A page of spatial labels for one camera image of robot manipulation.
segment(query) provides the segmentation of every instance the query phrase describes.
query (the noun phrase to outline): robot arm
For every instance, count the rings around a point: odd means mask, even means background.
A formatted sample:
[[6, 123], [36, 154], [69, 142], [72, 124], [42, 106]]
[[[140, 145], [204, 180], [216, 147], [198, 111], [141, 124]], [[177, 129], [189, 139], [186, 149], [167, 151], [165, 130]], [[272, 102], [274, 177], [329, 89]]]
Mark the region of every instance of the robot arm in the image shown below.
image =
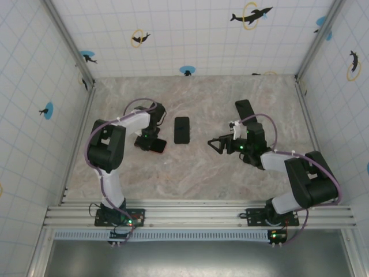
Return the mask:
[[[135, 111], [143, 110], [144, 107], [137, 107]], [[136, 133], [138, 135], [135, 145], [142, 150], [150, 150], [150, 146], [158, 137], [160, 128], [157, 123], [163, 117], [165, 108], [160, 103], [157, 107], [145, 113], [137, 113], [132, 117], [120, 121], [116, 124], [107, 125], [105, 128], [99, 130], [91, 139], [88, 148], [88, 159], [95, 166], [98, 167], [104, 179], [104, 191], [107, 198], [116, 207], [121, 207], [125, 204], [125, 197], [122, 193], [121, 183], [119, 181], [119, 174], [116, 170], [122, 163], [126, 137]], [[106, 121], [98, 119], [92, 131]], [[113, 207], [103, 197], [101, 203], [110, 209]]]
[[[246, 113], [254, 115], [251, 106]], [[247, 138], [241, 138], [240, 121], [231, 122], [229, 127], [234, 131], [233, 134], [209, 140], [208, 145], [219, 154], [222, 154], [224, 149], [227, 154], [238, 152], [240, 157], [243, 155], [242, 161], [260, 170], [286, 173], [291, 184], [292, 192], [269, 199], [262, 211], [263, 216], [256, 221], [264, 222], [265, 219], [271, 224], [278, 224], [291, 216], [293, 211], [310, 208], [338, 196], [338, 190], [332, 180], [317, 166], [305, 160], [310, 159], [318, 163], [333, 176], [320, 152], [309, 152], [304, 155], [304, 159], [278, 154], [267, 147], [262, 125], [256, 120], [246, 121]]]

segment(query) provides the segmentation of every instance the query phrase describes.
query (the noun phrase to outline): yellow ring sticker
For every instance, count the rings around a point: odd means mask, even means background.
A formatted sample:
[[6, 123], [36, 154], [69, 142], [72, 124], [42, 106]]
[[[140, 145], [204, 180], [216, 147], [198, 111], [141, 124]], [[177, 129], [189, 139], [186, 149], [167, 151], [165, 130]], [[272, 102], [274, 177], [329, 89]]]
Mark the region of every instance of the yellow ring sticker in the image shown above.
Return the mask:
[[82, 85], [82, 84], [83, 84], [83, 83], [82, 83], [81, 72], [78, 72], [77, 80], [78, 80], [78, 83], [79, 83], [80, 85]]
[[274, 71], [267, 71], [264, 73], [264, 75], [277, 75], [277, 73]]
[[[134, 45], [133, 44], [133, 37], [134, 37], [134, 35], [135, 34], [137, 34], [138, 32], [140, 32], [141, 33], [141, 40], [140, 40], [140, 43], [139, 43], [139, 45]], [[144, 39], [144, 32], [143, 32], [143, 30], [141, 30], [141, 29], [138, 29], [138, 30], [136, 30], [136, 31], [134, 31], [134, 33], [133, 33], [133, 35], [132, 35], [132, 38], [131, 38], [131, 45], [132, 45], [132, 47], [134, 47], [134, 48], [139, 48], [139, 46], [142, 44], [142, 40]]]
[[353, 64], [350, 64], [350, 66], [348, 67], [347, 74], [346, 74], [346, 78], [347, 78], [348, 81], [355, 81], [358, 78], [358, 76], [360, 75], [360, 72], [362, 71], [362, 64], [359, 61], [357, 61], [357, 64], [359, 64], [359, 72], [357, 73], [357, 75], [354, 78], [350, 78], [350, 69], [352, 69]]
[[258, 25], [258, 23], [259, 23], [259, 19], [257, 19], [257, 20], [256, 20], [256, 24], [255, 24], [255, 26], [253, 26], [253, 27], [251, 27], [251, 28], [248, 28], [248, 27], [244, 24], [244, 13], [245, 13], [245, 11], [246, 11], [247, 7], [248, 7], [248, 6], [250, 6], [250, 5], [254, 5], [254, 6], [257, 8], [257, 5], [256, 5], [254, 2], [247, 3], [247, 4], [246, 4], [246, 6], [243, 8], [243, 13], [242, 13], [242, 22], [243, 22], [243, 28], [244, 28], [245, 30], [253, 30], [253, 29], [255, 29], [255, 28], [256, 28], [256, 26], [257, 26], [257, 25]]

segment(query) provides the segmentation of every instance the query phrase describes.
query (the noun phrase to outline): metal frame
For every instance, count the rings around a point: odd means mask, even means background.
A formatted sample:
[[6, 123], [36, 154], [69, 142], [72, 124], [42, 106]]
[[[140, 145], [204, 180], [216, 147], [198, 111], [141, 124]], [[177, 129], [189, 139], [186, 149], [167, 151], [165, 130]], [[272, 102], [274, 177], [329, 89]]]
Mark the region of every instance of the metal frame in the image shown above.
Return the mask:
[[[112, 227], [94, 226], [95, 218], [89, 215], [90, 203], [100, 200], [65, 200], [61, 207], [49, 207], [44, 221], [45, 229], [106, 230]], [[146, 210], [145, 226], [140, 230], [273, 230], [275, 227], [250, 227], [238, 215], [246, 208], [262, 208], [263, 201], [201, 201], [201, 200], [127, 200], [128, 208]], [[96, 207], [91, 207], [92, 215]], [[300, 222], [305, 212], [297, 213]], [[356, 228], [350, 206], [316, 207], [310, 209], [307, 229]]]
[[[84, 80], [93, 87], [93, 77], [62, 22], [52, 0], [42, 0], [42, 3], [61, 34], [62, 39], [69, 48], [77, 66], [80, 68]], [[334, 1], [325, 23], [320, 28], [316, 40], [313, 42], [296, 75], [296, 91], [314, 149], [319, 149], [319, 144], [298, 81], [300, 81], [306, 73], [344, 3], [345, 0]], [[69, 167], [63, 179], [63, 190], [70, 179], [76, 161], [94, 93], [95, 89], [93, 88], [84, 107], [83, 117], [80, 122], [80, 131], [75, 140], [74, 154], [70, 157]], [[95, 227], [93, 225], [94, 219], [89, 216], [89, 204], [92, 202], [99, 203], [100, 199], [69, 200], [65, 197], [64, 199], [63, 197], [61, 198], [59, 206], [49, 207], [47, 211], [44, 228], [40, 234], [39, 242], [37, 243], [36, 251], [28, 272], [29, 277], [39, 277], [46, 274], [47, 265], [52, 255], [53, 242], [55, 239], [60, 239], [58, 234], [60, 234], [61, 231], [67, 233], [79, 231], [83, 234], [96, 234], [98, 232], [101, 233], [101, 237], [105, 239], [106, 237], [104, 236], [106, 232], [111, 229], [106, 227]], [[263, 207], [263, 201], [128, 200], [127, 206], [129, 208], [138, 207], [146, 209], [145, 227], [140, 228], [141, 231], [146, 233], [160, 232], [163, 230], [173, 232], [181, 230], [199, 230], [200, 232], [224, 230], [225, 232], [232, 232], [235, 230], [239, 233], [246, 233], [273, 229], [273, 227], [249, 227], [245, 219], [238, 218], [238, 214], [243, 212], [246, 208]], [[305, 213], [303, 211], [298, 212], [297, 216], [300, 222], [304, 221]], [[306, 229], [340, 229], [342, 237], [344, 238], [344, 245], [347, 249], [348, 260], [352, 266], [353, 275], [357, 277], [366, 276], [366, 269], [360, 259], [360, 253], [356, 245], [356, 221], [352, 215], [350, 206], [316, 207], [310, 209], [310, 218]]]
[[345, 4], [346, 0], [334, 0], [330, 10], [325, 18], [323, 25], [320, 27], [319, 32], [317, 34], [317, 38], [313, 41], [310, 49], [308, 50], [307, 54], [304, 57], [304, 60], [301, 64], [299, 72], [296, 75], [296, 79], [299, 82], [304, 75], [306, 74], [307, 69], [309, 68], [310, 64], [312, 63], [313, 59], [315, 58], [316, 54], [318, 53], [321, 45], [327, 38], [327, 35], [331, 31], [334, 21], [336, 20], [338, 14], [340, 13], [343, 5]]
[[319, 142], [318, 142], [318, 139], [317, 139], [317, 134], [315, 133], [314, 127], [312, 125], [312, 121], [311, 121], [310, 114], [309, 114], [308, 109], [307, 109], [306, 101], [305, 101], [301, 86], [298, 82], [295, 83], [295, 88], [296, 88], [296, 93], [297, 93], [298, 98], [299, 98], [302, 113], [304, 115], [307, 131], [308, 131], [309, 136], [310, 136], [312, 147], [313, 147], [314, 150], [320, 152], [321, 148], [319, 146]]
[[63, 201], [63, 197], [65, 196], [65, 190], [67, 187], [67, 184], [69, 183], [70, 179], [71, 179], [71, 174], [73, 172], [74, 169], [74, 165], [76, 163], [77, 160], [77, 155], [78, 155], [78, 150], [80, 149], [81, 143], [82, 143], [82, 137], [83, 137], [83, 132], [85, 130], [86, 127], [86, 123], [87, 123], [87, 118], [88, 118], [88, 114], [90, 112], [91, 109], [91, 105], [92, 105], [92, 101], [93, 101], [93, 97], [95, 96], [95, 92], [96, 92], [96, 88], [92, 87], [91, 92], [88, 95], [88, 98], [85, 102], [84, 108], [83, 108], [83, 116], [80, 120], [79, 126], [78, 126], [78, 133], [76, 138], [74, 139], [74, 143], [73, 143], [73, 149], [72, 149], [72, 154], [69, 157], [68, 160], [68, 167], [67, 167], [67, 171], [65, 172], [64, 176], [63, 176], [63, 181], [62, 184], [63, 186], [61, 187], [61, 190], [59, 192], [59, 205], [62, 204]]
[[64, 43], [66, 44], [67, 48], [70, 51], [70, 54], [73, 56], [78, 68], [81, 71], [83, 79], [86, 82], [88, 82], [92, 87], [94, 83], [92, 74], [90, 70], [88, 69], [85, 61], [83, 60], [82, 55], [80, 54], [76, 44], [74, 43], [73, 39], [68, 33], [68, 30], [65, 27], [65, 24], [63, 23], [63, 20], [61, 19], [54, 3], [52, 2], [52, 0], [41, 0], [41, 3], [46, 9], [46, 12], [48, 13], [49, 18], [51, 19], [52, 23], [54, 23], [56, 29], [59, 31], [59, 34], [61, 35], [62, 40], [64, 41]]

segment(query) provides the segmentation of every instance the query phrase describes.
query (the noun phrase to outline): dolphin sticker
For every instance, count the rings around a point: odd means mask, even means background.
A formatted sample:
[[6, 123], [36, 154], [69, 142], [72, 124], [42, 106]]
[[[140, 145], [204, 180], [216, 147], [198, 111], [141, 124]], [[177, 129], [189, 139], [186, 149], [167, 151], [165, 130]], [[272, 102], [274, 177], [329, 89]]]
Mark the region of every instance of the dolphin sticker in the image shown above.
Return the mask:
[[357, 68], [357, 64], [358, 64], [358, 56], [357, 56], [357, 54], [356, 53], [354, 53], [353, 51], [351, 51], [351, 53], [350, 53], [350, 56], [352, 56], [353, 57], [353, 61], [352, 61], [352, 69], [351, 69], [351, 71], [352, 72], [354, 72], [355, 70], [356, 70], [356, 68]]
[[91, 57], [95, 56], [95, 53], [88, 50], [80, 51], [81, 55], [85, 58], [86, 62], [94, 62], [97, 63], [97, 60], [91, 59]]
[[143, 38], [142, 38], [142, 41], [141, 41], [141, 37], [139, 36], [138, 38], [135, 38], [134, 36], [132, 37], [132, 39], [135, 41], [135, 42], [138, 42], [138, 43], [142, 43], [142, 42], [144, 42], [146, 39], [148, 39], [148, 37], [149, 37], [149, 33], [146, 33], [146, 36], [144, 36]]
[[263, 17], [266, 18], [266, 14], [272, 9], [273, 7], [270, 8], [265, 8], [262, 10], [258, 10], [255, 9], [253, 10], [251, 13], [252, 15], [250, 16], [246, 16], [246, 17], [236, 17], [236, 15], [234, 13], [232, 13], [232, 18], [230, 21], [233, 20], [237, 20], [237, 21], [241, 21], [241, 22], [248, 22], [248, 24], [250, 25], [251, 23], [253, 23], [255, 20]]
[[87, 83], [86, 83], [86, 81], [83, 78], [82, 78], [82, 83], [85, 85], [85, 88], [88, 91]]

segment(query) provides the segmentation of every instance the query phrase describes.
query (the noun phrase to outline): blue circle sticker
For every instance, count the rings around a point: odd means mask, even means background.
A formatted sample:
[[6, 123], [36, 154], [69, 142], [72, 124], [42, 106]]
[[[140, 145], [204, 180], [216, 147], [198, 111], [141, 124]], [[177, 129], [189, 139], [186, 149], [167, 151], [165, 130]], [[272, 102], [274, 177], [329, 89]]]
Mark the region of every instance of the blue circle sticker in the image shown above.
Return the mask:
[[88, 55], [88, 56], [90, 56], [90, 57], [95, 56], [95, 53], [94, 53], [94, 52], [92, 52], [92, 51], [88, 51], [88, 50], [82, 50], [82, 51], [80, 51], [80, 53], [81, 53], [81, 55], [82, 55], [82, 56], [83, 56], [83, 55]]
[[180, 72], [182, 72], [183, 74], [186, 73], [186, 71], [189, 71], [191, 74], [192, 73], [195, 73], [196, 71], [196, 68], [194, 68], [193, 66], [191, 65], [185, 65], [185, 66], [182, 66], [180, 69], [179, 69]]
[[47, 109], [47, 112], [44, 113], [44, 118], [49, 120], [52, 116], [52, 112], [54, 111], [54, 105], [51, 102], [48, 102], [45, 106], [45, 110]]

